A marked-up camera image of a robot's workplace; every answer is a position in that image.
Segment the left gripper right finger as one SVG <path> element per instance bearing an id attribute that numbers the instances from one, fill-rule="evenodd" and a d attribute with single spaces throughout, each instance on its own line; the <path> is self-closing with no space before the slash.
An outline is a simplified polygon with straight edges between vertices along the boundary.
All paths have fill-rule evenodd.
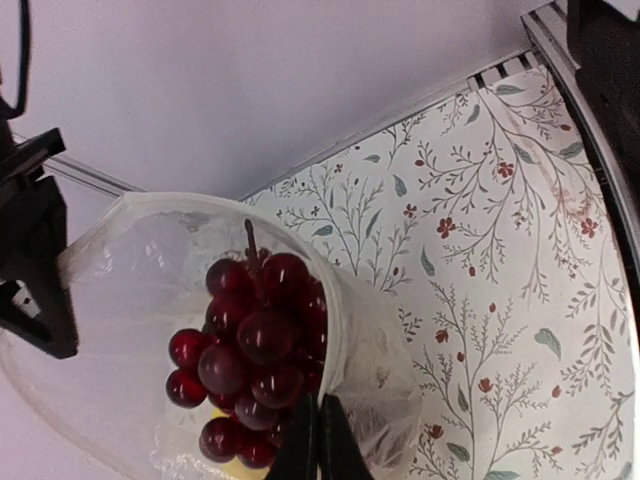
<path id="1" fill-rule="evenodd" d="M 327 480 L 372 480 L 340 399 L 325 395 L 319 420 L 319 467 Z"/>

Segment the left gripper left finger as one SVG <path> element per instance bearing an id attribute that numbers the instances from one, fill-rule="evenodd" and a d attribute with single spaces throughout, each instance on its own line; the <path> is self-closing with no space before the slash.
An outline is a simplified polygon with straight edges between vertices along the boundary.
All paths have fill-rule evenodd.
<path id="1" fill-rule="evenodd" d="M 306 394 L 300 398 L 293 411 L 267 480 L 316 480 L 318 431 L 317 395 Z"/>

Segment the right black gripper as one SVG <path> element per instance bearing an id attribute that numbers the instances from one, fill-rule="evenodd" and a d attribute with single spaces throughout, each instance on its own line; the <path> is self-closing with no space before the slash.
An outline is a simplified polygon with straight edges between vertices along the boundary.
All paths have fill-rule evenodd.
<path id="1" fill-rule="evenodd" d="M 66 150 L 58 128 L 17 143 L 9 119 L 26 108 L 29 66 L 19 70 L 17 104 L 1 103 L 1 327 L 39 350 L 78 353 L 78 330 L 58 256 L 67 246 L 66 204 L 43 164 Z"/>

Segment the yellow squash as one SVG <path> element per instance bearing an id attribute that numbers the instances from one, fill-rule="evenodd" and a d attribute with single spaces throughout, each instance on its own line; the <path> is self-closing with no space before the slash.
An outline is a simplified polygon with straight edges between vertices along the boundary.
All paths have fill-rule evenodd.
<path id="1" fill-rule="evenodd" d="M 212 419 L 216 418 L 231 418 L 234 422 L 238 423 L 236 415 L 234 413 L 227 414 L 217 407 L 212 408 L 212 413 L 210 415 Z M 219 465 L 220 469 L 228 474 L 232 479 L 240 479 L 240 480 L 263 480 L 267 474 L 269 473 L 269 468 L 265 467 L 262 469 L 253 469 L 244 465 L 239 456 L 236 456 L 229 462 L 223 463 Z"/>

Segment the clear zip top bag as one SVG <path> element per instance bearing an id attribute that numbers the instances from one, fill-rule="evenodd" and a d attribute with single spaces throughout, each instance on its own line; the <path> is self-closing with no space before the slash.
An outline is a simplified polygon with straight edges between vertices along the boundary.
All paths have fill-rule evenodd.
<path id="1" fill-rule="evenodd" d="M 199 329 L 217 259 L 238 257 L 251 221 L 257 243 L 302 257 L 328 300 L 321 392 L 337 396 L 373 477 L 402 478 L 422 398 L 391 297 L 329 264 L 254 208 L 187 193 L 129 193 L 60 256 L 79 331 L 78 353 L 54 359 L 1 337 L 1 370 L 62 438 L 124 479 L 232 479 L 198 449 L 212 406 L 172 405 L 168 341 Z"/>

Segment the dark red grape bunch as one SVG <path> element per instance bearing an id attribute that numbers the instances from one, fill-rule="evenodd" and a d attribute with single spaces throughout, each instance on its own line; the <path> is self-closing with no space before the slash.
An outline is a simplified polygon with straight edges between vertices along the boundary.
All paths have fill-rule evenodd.
<path id="1" fill-rule="evenodd" d="M 217 409 L 199 435 L 206 459 L 261 470 L 273 464 L 301 396 L 319 390 L 328 308 L 301 257 L 258 247 L 250 221 L 245 231 L 244 259 L 220 258 L 206 273 L 203 327 L 170 338 L 175 369 L 165 391 L 178 407 Z"/>

